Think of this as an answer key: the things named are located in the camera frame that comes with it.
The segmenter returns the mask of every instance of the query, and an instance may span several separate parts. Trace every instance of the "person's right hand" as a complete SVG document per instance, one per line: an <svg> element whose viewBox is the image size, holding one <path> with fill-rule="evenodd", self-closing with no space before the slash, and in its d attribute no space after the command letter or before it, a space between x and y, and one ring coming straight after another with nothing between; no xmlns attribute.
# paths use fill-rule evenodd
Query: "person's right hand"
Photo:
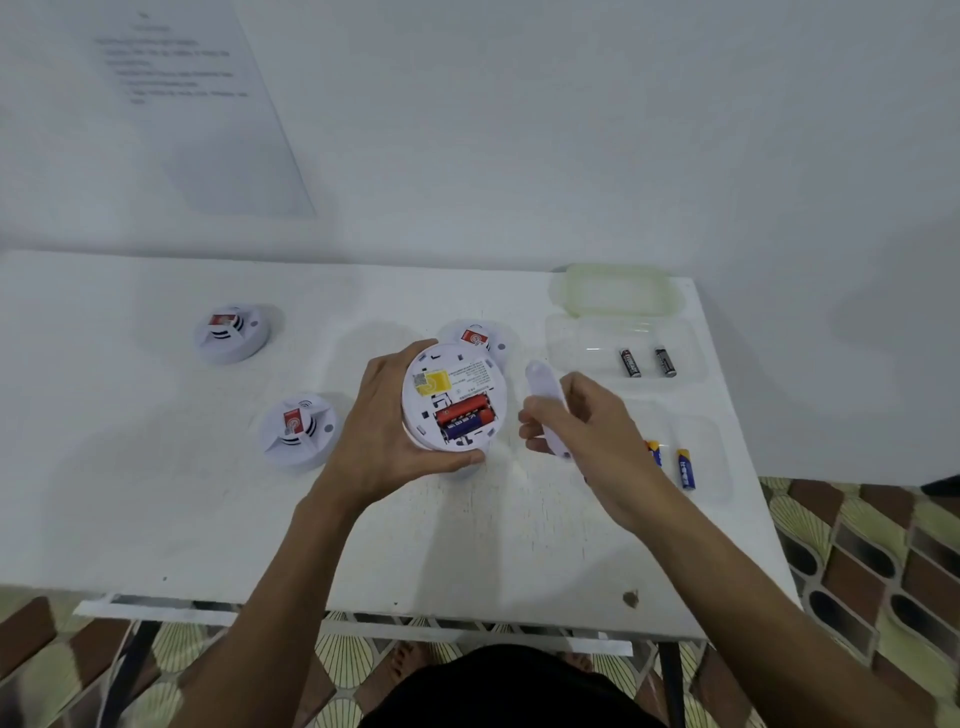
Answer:
<svg viewBox="0 0 960 728"><path fill-rule="evenodd" d="M677 494L636 429L623 400L593 379L571 372L560 380L569 412L557 400L528 397L520 410L527 448L550 452L546 425L564 441L587 485L614 521L635 533L640 517Z"/></svg>

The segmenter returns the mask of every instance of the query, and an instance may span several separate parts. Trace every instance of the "clear plastic container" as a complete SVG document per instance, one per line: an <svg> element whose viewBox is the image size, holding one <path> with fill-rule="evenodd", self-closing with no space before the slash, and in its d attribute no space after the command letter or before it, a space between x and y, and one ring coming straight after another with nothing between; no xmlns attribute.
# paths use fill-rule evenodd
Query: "clear plastic container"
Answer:
<svg viewBox="0 0 960 728"><path fill-rule="evenodd" d="M550 364L561 372L578 371L604 386L623 391L658 391L702 381L707 362L693 327L685 319L641 319L563 314L546 320ZM629 350L640 376L630 376L621 356ZM668 376L658 357L666 351L676 374Z"/></svg>
<svg viewBox="0 0 960 728"><path fill-rule="evenodd" d="M661 270L642 265L571 265L562 304L572 316L672 316L683 295Z"/></svg>

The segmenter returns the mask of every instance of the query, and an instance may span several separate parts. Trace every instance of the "person's left hand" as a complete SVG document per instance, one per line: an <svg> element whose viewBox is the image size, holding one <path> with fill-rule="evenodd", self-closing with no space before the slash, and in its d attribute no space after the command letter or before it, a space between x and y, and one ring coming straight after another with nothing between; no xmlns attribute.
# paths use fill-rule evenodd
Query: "person's left hand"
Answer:
<svg viewBox="0 0 960 728"><path fill-rule="evenodd" d="M437 452L419 448L403 429L400 393L407 367L417 354L436 343L436 339L415 341L402 352L370 360L357 401L314 491L361 511L418 477L452 473L484 461L479 449Z"/></svg>

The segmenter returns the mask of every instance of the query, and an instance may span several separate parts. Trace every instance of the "white wall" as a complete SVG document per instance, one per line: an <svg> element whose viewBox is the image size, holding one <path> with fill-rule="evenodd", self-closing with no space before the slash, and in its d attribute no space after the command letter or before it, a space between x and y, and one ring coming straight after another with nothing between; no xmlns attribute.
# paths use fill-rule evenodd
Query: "white wall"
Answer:
<svg viewBox="0 0 960 728"><path fill-rule="evenodd" d="M189 212L0 6L19 247L693 276L761 473L960 471L952 0L236 0L320 213Z"/></svg>

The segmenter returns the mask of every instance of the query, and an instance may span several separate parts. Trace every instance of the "yellow sticker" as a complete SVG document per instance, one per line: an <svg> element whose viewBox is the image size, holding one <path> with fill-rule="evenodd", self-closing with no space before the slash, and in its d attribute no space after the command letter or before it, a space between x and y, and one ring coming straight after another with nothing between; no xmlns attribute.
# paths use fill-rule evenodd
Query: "yellow sticker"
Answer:
<svg viewBox="0 0 960 728"><path fill-rule="evenodd" d="M421 372L414 375L414 385L424 397L439 395L450 388L450 377L444 369L438 372Z"/></svg>

